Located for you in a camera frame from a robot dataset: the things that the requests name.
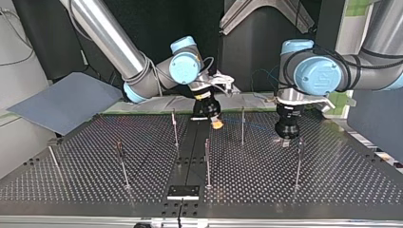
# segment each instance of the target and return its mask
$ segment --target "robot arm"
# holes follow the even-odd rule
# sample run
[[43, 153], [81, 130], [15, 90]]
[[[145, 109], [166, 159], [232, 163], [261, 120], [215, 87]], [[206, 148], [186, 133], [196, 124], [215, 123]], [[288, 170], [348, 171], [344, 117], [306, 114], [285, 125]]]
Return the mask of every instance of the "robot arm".
[[390, 90], [403, 86], [403, 2], [383, 0], [358, 55], [340, 56], [309, 40], [282, 46], [278, 90], [283, 139], [299, 134], [297, 118], [307, 104], [322, 111], [334, 106], [325, 97], [349, 89]]
[[208, 69], [192, 37], [184, 37], [171, 45], [173, 56], [154, 66], [138, 51], [102, 0], [61, 0], [62, 4], [122, 73], [124, 90], [133, 103], [141, 103], [178, 84], [189, 85], [195, 98], [203, 103], [203, 113], [214, 128], [221, 128], [220, 104], [211, 86], [232, 86], [232, 78], [217, 79]]

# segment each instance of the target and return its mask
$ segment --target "metal post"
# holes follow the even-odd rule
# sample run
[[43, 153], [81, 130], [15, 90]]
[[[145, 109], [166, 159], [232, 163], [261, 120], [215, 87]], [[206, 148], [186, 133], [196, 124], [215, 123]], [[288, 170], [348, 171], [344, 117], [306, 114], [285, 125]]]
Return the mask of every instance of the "metal post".
[[245, 107], [242, 107], [242, 142], [241, 142], [242, 145], [245, 142], [245, 139], [244, 139], [244, 125], [245, 125]]
[[297, 177], [296, 177], [296, 189], [297, 191], [299, 189], [299, 174], [300, 174], [300, 168], [301, 168], [301, 163], [302, 163], [302, 156], [304, 154], [304, 140], [302, 137], [299, 137], [298, 141], [298, 167], [297, 167]]
[[178, 130], [177, 130], [177, 123], [175, 120], [175, 109], [172, 111], [172, 124], [174, 125], [174, 132], [175, 132], [175, 145], [178, 149], [179, 143], [178, 143]]
[[54, 155], [54, 151], [53, 151], [53, 148], [51, 147], [51, 145], [48, 146], [48, 149], [50, 151], [54, 164], [56, 164], [56, 166], [59, 168], [59, 162], [56, 160], [56, 156]]
[[210, 141], [205, 139], [205, 162], [207, 164], [207, 189], [210, 189], [211, 180], [210, 180]]
[[130, 189], [130, 183], [128, 182], [128, 177], [127, 177], [127, 172], [125, 169], [125, 152], [123, 149], [123, 143], [121, 140], [118, 140], [116, 142], [116, 153], [117, 153], [117, 157], [118, 157], [118, 161], [120, 162], [121, 166], [122, 166], [122, 170], [124, 172], [124, 176], [125, 176], [125, 188], [126, 189]]

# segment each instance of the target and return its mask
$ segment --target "perforated table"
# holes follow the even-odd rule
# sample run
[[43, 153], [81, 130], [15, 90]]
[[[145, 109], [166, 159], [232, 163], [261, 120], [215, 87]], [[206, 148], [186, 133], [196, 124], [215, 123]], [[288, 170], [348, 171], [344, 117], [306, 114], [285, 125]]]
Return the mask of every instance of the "perforated table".
[[[104, 115], [0, 180], [0, 216], [172, 219], [403, 219], [403, 176], [322, 119], [301, 119], [306, 141], [299, 187], [297, 142], [282, 148], [274, 112], [224, 113], [225, 127], [176, 115]], [[210, 141], [211, 188], [204, 142]], [[116, 158], [123, 142], [131, 185]], [[168, 200], [171, 186], [198, 186], [198, 200]]]

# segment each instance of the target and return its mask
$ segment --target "black cable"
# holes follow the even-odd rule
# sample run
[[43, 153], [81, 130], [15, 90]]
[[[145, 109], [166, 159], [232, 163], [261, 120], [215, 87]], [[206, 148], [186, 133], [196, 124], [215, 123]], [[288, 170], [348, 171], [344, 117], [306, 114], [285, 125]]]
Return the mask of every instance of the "black cable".
[[72, 6], [72, 0], [68, 0], [68, 17], [70, 18], [71, 24], [74, 26], [75, 30], [78, 31], [84, 38], [86, 38], [88, 41], [91, 41], [91, 38], [89, 38], [87, 35], [85, 35], [80, 28], [77, 26], [75, 23], [75, 17], [74, 17], [74, 12], [73, 12], [73, 6]]
[[32, 55], [33, 55], [33, 49], [30, 51], [29, 56], [27, 56], [26, 58], [24, 58], [22, 60], [19, 60], [19, 61], [12, 62], [12, 63], [0, 64], [0, 67], [5, 67], [5, 66], [10, 66], [10, 65], [16, 65], [16, 64], [23, 63], [26, 60], [28, 60]]
[[[361, 65], [361, 61], [359, 60], [358, 56], [353, 55], [353, 58], [355, 59], [355, 62], [358, 65]], [[358, 84], [359, 80], [361, 79], [361, 67], [357, 67], [356, 68], [356, 75], [355, 75], [355, 80], [352, 84], [352, 86], [350, 87], [350, 89], [354, 89], [355, 86]]]

